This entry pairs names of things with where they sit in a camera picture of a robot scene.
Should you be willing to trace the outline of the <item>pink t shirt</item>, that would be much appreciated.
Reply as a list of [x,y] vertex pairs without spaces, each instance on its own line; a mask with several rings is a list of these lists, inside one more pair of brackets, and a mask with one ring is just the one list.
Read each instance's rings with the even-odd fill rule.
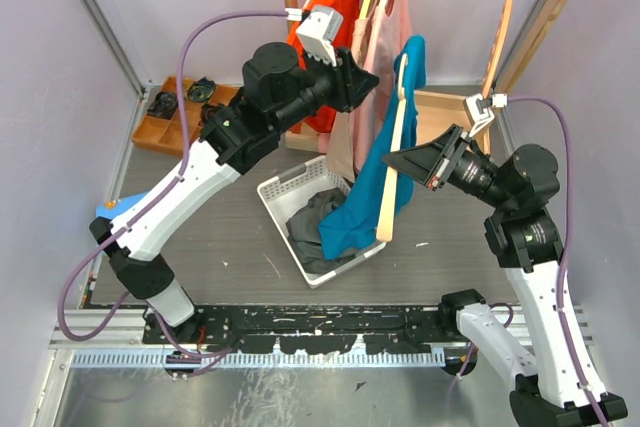
[[394,60],[411,36],[408,0],[393,0],[389,14],[378,6],[378,2],[367,25],[362,68],[377,75],[379,85],[350,115],[355,178],[362,170],[386,116],[394,90]]

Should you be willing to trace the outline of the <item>cream wooden hanger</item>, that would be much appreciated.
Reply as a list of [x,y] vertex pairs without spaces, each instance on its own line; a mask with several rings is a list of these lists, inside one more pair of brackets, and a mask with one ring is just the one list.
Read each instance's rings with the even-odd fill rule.
[[[405,70],[409,62],[407,54],[403,54],[399,64],[397,74],[396,94],[398,105],[394,120],[394,128],[390,143],[390,152],[396,152],[401,147],[402,132],[406,111],[406,93],[404,88]],[[381,200],[378,224],[376,229],[376,239],[380,242],[388,243],[393,239],[395,205],[397,196],[398,172],[393,167],[388,166],[386,170],[383,196]]]

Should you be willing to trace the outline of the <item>teal blue t shirt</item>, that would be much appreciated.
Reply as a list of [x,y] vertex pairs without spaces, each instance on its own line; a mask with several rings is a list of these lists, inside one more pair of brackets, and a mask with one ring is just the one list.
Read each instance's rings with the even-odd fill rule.
[[392,93],[381,130],[345,201],[318,225],[326,260],[393,239],[395,216],[410,201],[413,181],[386,161],[392,153],[416,145],[414,94],[426,85],[426,57],[424,37],[413,35],[394,61]]

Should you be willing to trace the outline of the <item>orange wavy metal hanger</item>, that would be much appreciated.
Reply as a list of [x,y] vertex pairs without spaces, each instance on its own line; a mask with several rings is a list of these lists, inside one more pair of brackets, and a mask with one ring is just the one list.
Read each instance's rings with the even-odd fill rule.
[[501,56],[504,51],[505,42],[509,30],[514,0],[504,0],[503,8],[501,11],[500,20],[492,44],[491,53],[489,56],[485,76],[481,86],[481,94],[483,97],[488,97],[491,93],[492,86],[495,81],[495,77],[500,65]]

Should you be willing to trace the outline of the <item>dark grey t shirt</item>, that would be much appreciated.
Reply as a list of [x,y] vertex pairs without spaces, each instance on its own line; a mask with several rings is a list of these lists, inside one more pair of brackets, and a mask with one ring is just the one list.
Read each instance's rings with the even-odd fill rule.
[[357,251],[347,249],[337,259],[326,260],[318,230],[320,222],[345,198],[338,188],[317,192],[286,222],[288,241],[307,274],[324,275],[355,258]]

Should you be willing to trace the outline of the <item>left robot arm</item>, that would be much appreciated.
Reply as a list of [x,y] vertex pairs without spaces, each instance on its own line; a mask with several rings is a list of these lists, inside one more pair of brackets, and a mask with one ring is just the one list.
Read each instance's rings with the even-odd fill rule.
[[90,232],[120,283],[149,304],[178,343],[200,331],[195,306],[161,255],[174,232],[208,199],[276,150],[289,128],[328,106],[351,112],[378,85],[347,48],[299,55],[283,42],[259,47],[242,67],[244,85],[210,118],[186,157],[144,198]]

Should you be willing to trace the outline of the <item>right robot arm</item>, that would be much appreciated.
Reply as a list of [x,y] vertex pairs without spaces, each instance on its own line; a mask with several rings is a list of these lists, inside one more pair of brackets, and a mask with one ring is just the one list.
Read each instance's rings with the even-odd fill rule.
[[624,399],[606,389],[593,367],[572,305],[564,239],[546,208],[560,188],[553,153],[525,144],[496,165],[453,125],[432,142],[382,160],[431,190],[452,185],[493,208],[485,238],[520,302],[531,346],[474,289],[442,297],[438,326],[447,339],[466,338],[479,348],[505,382],[517,424],[607,426],[626,418]]

